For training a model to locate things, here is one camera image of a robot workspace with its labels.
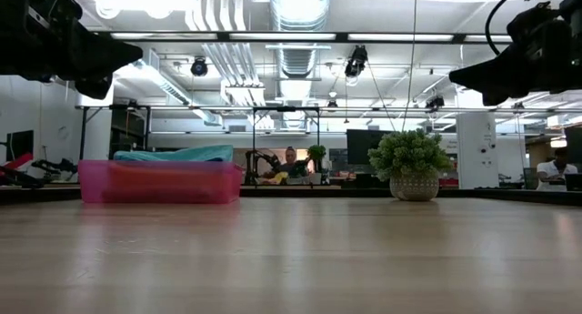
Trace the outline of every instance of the green plant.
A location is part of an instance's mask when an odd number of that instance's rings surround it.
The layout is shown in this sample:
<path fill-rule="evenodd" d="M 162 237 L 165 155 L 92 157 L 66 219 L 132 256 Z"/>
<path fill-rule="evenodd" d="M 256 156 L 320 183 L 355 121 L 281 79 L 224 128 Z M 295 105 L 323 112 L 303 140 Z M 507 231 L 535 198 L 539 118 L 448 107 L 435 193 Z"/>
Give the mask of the green plant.
<path fill-rule="evenodd" d="M 407 174 L 433 176 L 451 168 L 440 135 L 429 136 L 422 129 L 395 132 L 382 137 L 377 149 L 368 150 L 370 164 L 381 181 Z"/>
<path fill-rule="evenodd" d="M 307 150 L 307 155 L 313 160 L 317 173 L 321 173 L 321 160 L 326 157 L 326 148 L 324 146 L 313 145 Z"/>

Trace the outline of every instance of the pink plastic bin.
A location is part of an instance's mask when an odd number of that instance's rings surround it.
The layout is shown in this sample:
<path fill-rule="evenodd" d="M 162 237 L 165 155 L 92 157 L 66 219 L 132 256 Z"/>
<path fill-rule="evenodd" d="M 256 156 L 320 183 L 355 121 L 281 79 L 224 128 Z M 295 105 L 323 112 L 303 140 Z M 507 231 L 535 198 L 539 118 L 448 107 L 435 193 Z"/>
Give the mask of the pink plastic bin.
<path fill-rule="evenodd" d="M 85 203 L 227 204 L 239 198 L 242 174 L 224 162 L 79 163 Z"/>

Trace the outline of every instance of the white shirt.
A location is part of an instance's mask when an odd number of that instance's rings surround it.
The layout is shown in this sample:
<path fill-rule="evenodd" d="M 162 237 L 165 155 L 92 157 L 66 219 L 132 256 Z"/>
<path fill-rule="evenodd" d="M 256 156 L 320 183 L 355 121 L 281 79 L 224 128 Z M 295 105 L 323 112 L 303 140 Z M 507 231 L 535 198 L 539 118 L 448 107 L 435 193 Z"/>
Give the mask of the white shirt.
<path fill-rule="evenodd" d="M 537 165 L 537 173 L 539 172 L 545 172 L 548 177 L 553 177 L 556 175 L 564 177 L 564 175 L 566 174 L 576 174 L 578 172 L 578 169 L 573 165 L 567 164 L 566 168 L 564 169 L 564 172 L 560 173 L 556 165 L 554 165 L 554 162 L 551 161 Z M 540 180 L 539 184 L 537 185 L 537 191 L 567 191 L 567 190 L 566 186 L 550 186 L 549 182 L 542 182 Z"/>

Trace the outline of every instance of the wooden table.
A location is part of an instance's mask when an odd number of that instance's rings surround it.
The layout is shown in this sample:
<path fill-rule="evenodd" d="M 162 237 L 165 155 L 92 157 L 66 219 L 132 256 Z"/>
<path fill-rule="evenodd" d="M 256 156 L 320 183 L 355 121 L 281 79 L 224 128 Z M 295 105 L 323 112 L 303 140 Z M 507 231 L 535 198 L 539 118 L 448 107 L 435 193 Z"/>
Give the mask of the wooden table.
<path fill-rule="evenodd" d="M 481 199 L 0 208 L 2 313 L 582 313 L 582 211 Z"/>

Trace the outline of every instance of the potted plant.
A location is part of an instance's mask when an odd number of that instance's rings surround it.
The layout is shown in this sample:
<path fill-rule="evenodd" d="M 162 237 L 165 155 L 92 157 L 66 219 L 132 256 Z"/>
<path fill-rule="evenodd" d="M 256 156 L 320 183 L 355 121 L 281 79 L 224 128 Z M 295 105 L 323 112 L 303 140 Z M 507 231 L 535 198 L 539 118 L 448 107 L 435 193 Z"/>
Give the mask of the potted plant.
<path fill-rule="evenodd" d="M 313 160 L 315 174 L 311 176 L 311 183 L 315 185 L 321 184 L 322 176 L 322 160 L 326 157 L 326 148 L 324 146 L 313 145 L 307 150 L 309 159 Z"/>
<path fill-rule="evenodd" d="M 390 179 L 393 197 L 428 201 L 437 196 L 438 172 L 451 167 L 445 150 L 439 146 L 441 139 L 422 129 L 395 132 L 384 135 L 377 149 L 368 150 L 378 178 Z"/>

